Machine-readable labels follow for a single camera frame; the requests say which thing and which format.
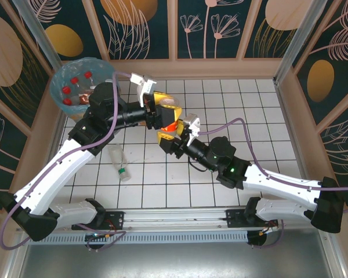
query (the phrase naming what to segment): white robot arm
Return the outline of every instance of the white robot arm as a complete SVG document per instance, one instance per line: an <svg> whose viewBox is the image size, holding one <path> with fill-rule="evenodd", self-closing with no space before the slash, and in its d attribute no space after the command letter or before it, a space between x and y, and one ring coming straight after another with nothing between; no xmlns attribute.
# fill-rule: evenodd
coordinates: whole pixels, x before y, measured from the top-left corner
<svg viewBox="0 0 348 278"><path fill-rule="evenodd" d="M133 79L140 84L139 101L126 103L118 98L119 110L115 130L133 127L139 122L145 122L149 129L152 127L160 129L178 120L181 108L160 105L158 100L167 95L153 92L154 82L150 78L137 78L134 75ZM144 86L145 82L149 83L149 88ZM69 139L56 156L24 188L15 195L7 194L2 199L3 207L7 211L10 211L25 196L34 181L61 156L70 150L91 144L108 133L113 119L113 111L109 107L113 102L110 97L111 91L112 84L108 82L95 88L94 93L90 96L90 107L84 118L69 133ZM217 180L226 187L262 191L284 199L274 201L253 199L245 209L248 212L253 211L253 217L264 221L305 219L318 229L333 233L340 231L343 200L336 192L305 190L273 181L263 175L256 165L235 157L236 150L226 137L216 137L208 146L205 145L195 138L200 130L200 120L195 115L189 115L180 121L179 130L180 138L159 133L158 143L166 153L174 153L177 158L186 154L210 171L217 171ZM61 163L57 163L14 212L12 218L28 233L30 238L35 241L42 240L54 229L74 224L94 223L93 227L98 227L105 220L105 209L93 199L73 204L52 204L52 200L64 184L83 165L101 152L102 148L113 138L114 136L111 136L102 145L92 149L74 152ZM319 182L300 180L270 171L267 173L281 180L312 188L336 185L335 181L329 178Z"/></svg>

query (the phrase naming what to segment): dark green wallpaper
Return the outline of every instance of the dark green wallpaper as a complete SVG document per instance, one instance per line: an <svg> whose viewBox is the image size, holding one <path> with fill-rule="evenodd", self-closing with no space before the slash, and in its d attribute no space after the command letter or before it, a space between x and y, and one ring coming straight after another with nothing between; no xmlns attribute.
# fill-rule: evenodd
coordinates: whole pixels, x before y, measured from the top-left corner
<svg viewBox="0 0 348 278"><path fill-rule="evenodd" d="M31 127L48 80L0 5L0 100Z"/></svg>
<svg viewBox="0 0 348 278"><path fill-rule="evenodd" d="M0 114L0 197L10 188L26 140L27 137Z"/></svg>
<svg viewBox="0 0 348 278"><path fill-rule="evenodd" d="M348 94L348 0L339 5L297 76L318 124Z"/></svg>
<svg viewBox="0 0 348 278"><path fill-rule="evenodd" d="M166 0L93 0L111 60L168 59Z"/></svg>
<svg viewBox="0 0 348 278"><path fill-rule="evenodd" d="M321 133L339 186L348 186L348 108ZM348 205L348 191L343 192Z"/></svg>
<svg viewBox="0 0 348 278"><path fill-rule="evenodd" d="M266 13L267 4L270 13ZM308 1L262 0L245 58L282 58L308 4Z"/></svg>
<svg viewBox="0 0 348 278"><path fill-rule="evenodd" d="M310 35L306 39L303 47L300 49L298 55L296 56L294 62L292 63L293 67L295 67L296 63L298 63L299 59L301 58L303 52L306 50L308 43L311 41L313 35L316 33L318 26L320 26L322 20L324 19L325 15L326 15L328 9L330 8L331 4L333 3L333 1L334 0L327 0L324 10L322 11L321 15L317 19L316 24L314 25Z"/></svg>
<svg viewBox="0 0 348 278"><path fill-rule="evenodd" d="M235 58L250 4L232 0L212 6L211 1L178 0L177 57Z"/></svg>
<svg viewBox="0 0 348 278"><path fill-rule="evenodd" d="M81 0L29 2L61 60L101 58Z"/></svg>

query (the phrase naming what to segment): white tile floor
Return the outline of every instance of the white tile floor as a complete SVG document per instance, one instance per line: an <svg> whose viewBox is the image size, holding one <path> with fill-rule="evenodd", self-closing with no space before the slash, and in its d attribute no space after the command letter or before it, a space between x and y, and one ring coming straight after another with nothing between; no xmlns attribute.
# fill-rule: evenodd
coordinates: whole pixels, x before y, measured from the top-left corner
<svg viewBox="0 0 348 278"><path fill-rule="evenodd" d="M135 86L121 82L121 95L136 101ZM248 124L253 150L262 167L300 178L298 164L272 80L168 80L159 81L158 91L178 98L183 112L200 117L201 130L213 130L241 117ZM61 144L74 126L69 119ZM251 160L242 125L236 123L209 136L227 136L236 156ZM122 144L132 178L121 182L106 149L76 173L55 202L79 202L93 197L107 209L244 206L260 192L228 189L216 181L216 173L199 172L187 157L166 156L157 144L156 131L145 127L121 130L110 144Z"/></svg>

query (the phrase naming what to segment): red bottle cap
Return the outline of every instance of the red bottle cap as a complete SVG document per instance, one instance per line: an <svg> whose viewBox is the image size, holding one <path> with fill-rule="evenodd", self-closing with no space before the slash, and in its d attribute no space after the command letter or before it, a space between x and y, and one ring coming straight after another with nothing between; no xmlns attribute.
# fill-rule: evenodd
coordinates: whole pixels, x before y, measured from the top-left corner
<svg viewBox="0 0 348 278"><path fill-rule="evenodd" d="M71 106L72 101L71 101L69 98L65 98L65 99L63 100L63 104L68 105L68 106Z"/></svg>
<svg viewBox="0 0 348 278"><path fill-rule="evenodd" d="M71 83L72 84L76 84L77 82L79 82L79 79L77 77L71 78Z"/></svg>
<svg viewBox="0 0 348 278"><path fill-rule="evenodd" d="M71 93L71 89L70 89L70 87L68 87L68 86L63 87L63 88L62 88L62 91L63 91L63 93L65 93L65 94Z"/></svg>
<svg viewBox="0 0 348 278"><path fill-rule="evenodd" d="M92 73L90 71L87 71L86 73L84 73L85 78L90 78L92 77Z"/></svg>

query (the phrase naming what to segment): yellow circle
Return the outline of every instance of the yellow circle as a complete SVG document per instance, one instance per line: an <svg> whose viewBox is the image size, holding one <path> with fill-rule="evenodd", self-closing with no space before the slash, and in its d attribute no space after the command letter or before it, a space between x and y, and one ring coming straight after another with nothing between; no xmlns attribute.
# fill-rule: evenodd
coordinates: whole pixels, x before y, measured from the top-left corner
<svg viewBox="0 0 348 278"><path fill-rule="evenodd" d="M288 31L300 26L312 0L268 0L266 20L276 30Z"/></svg>
<svg viewBox="0 0 348 278"><path fill-rule="evenodd" d="M11 26L0 17L0 86L16 83L22 72L21 42Z"/></svg>
<svg viewBox="0 0 348 278"><path fill-rule="evenodd" d="M49 26L45 32L58 54L75 57L82 53L84 46L81 38L70 27L55 24Z"/></svg>
<svg viewBox="0 0 348 278"><path fill-rule="evenodd" d="M141 24L139 11L146 21L152 19L157 11L157 0L100 0L100 3L113 20L125 25Z"/></svg>
<svg viewBox="0 0 348 278"><path fill-rule="evenodd" d="M319 103L330 93L333 83L334 68L332 65L325 60L316 61L308 73L308 96Z"/></svg>

